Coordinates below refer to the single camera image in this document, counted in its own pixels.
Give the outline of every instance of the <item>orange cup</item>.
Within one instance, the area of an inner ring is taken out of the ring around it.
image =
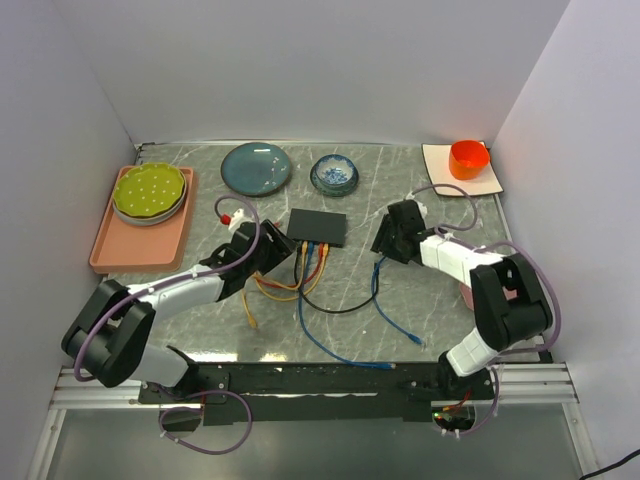
[[[489,165],[489,151],[475,140],[462,140],[451,145],[449,170],[458,180],[471,180]]]

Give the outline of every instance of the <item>green plate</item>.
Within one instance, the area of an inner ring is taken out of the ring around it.
[[[145,163],[118,180],[113,202],[130,217],[155,217],[180,199],[184,187],[184,176],[176,167],[168,163]]]

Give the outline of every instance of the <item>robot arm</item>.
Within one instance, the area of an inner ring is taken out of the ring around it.
[[[463,382],[516,342],[548,329],[552,315],[533,267],[520,254],[477,253],[427,229],[418,205],[389,205],[372,250],[402,262],[440,270],[471,287],[475,328],[440,357],[441,379]],[[507,300],[503,289],[515,290]]]
[[[115,280],[98,285],[64,336],[62,349],[76,359],[89,332],[108,310],[129,295],[146,292],[122,306],[111,317],[112,322],[98,331],[82,366],[106,387],[137,379],[190,390],[188,384],[196,381],[197,364],[173,347],[149,345],[151,325],[196,305],[228,298],[241,290],[253,273],[266,274],[295,252],[296,243],[265,220],[260,225],[258,246],[246,261],[221,274],[208,274],[249,250],[256,228],[248,220],[242,210],[236,212],[229,225],[231,242],[186,272],[140,285],[123,286]],[[175,283],[155,290],[171,280]]]

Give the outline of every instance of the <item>gray marble tabletop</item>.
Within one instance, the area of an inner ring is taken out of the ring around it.
[[[252,199],[261,218],[281,222],[286,233],[291,208],[340,212],[347,215],[347,243],[332,249],[326,271],[310,298],[326,308],[356,305],[370,295],[373,263],[370,251],[387,205],[401,200],[418,186],[429,183],[419,146],[379,145],[280,145],[294,166],[290,182],[274,195]],[[233,145],[146,145],[141,162],[168,162],[189,166],[199,177],[191,231],[182,270],[208,257],[229,232],[213,211],[215,199],[229,192],[220,176],[220,165]],[[353,160],[360,172],[357,190],[343,198],[317,192],[309,181],[313,163],[323,155],[338,153]],[[472,210],[462,198],[439,197],[433,192],[417,196],[427,206],[427,225],[468,222]],[[506,232],[493,196],[476,199],[477,226],[459,236],[477,245],[504,239]],[[232,213],[237,204],[222,205]],[[293,258],[270,276],[292,282]],[[163,274],[114,275],[124,284],[141,283]],[[252,329],[241,296],[199,306],[153,326],[151,343],[173,345],[194,360],[218,361],[334,361],[303,333],[295,302],[275,302],[263,296],[253,281],[247,282],[247,300],[259,328]],[[434,361],[473,328],[473,314],[464,304],[458,283],[452,278],[415,264],[387,261],[381,269],[379,303],[405,329],[425,341],[420,347],[392,328],[373,305],[348,315],[329,315],[304,306],[304,318],[313,335],[338,355],[356,361]],[[536,355],[520,360],[536,360]]]

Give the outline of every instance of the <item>white backdrop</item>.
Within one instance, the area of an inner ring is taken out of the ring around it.
[[[64,358],[97,283],[88,265],[135,151],[48,0],[0,2],[0,478],[24,478]]]
[[[548,272],[603,465],[640,448],[640,4],[571,2],[492,151],[516,240]],[[606,475],[640,478],[640,461]]]
[[[135,142],[491,142],[568,0],[54,0]]]

